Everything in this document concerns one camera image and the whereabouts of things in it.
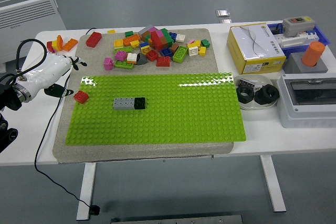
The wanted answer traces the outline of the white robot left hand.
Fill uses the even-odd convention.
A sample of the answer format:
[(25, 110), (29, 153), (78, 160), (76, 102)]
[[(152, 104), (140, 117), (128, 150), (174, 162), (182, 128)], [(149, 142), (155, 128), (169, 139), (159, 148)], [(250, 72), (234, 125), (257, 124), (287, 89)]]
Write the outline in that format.
[(44, 62), (24, 74), (26, 81), (17, 81), (14, 88), (23, 95), (22, 102), (31, 101), (41, 89), (47, 89), (55, 84), (72, 67), (78, 70), (77, 64), (87, 66), (79, 57), (47, 53)]

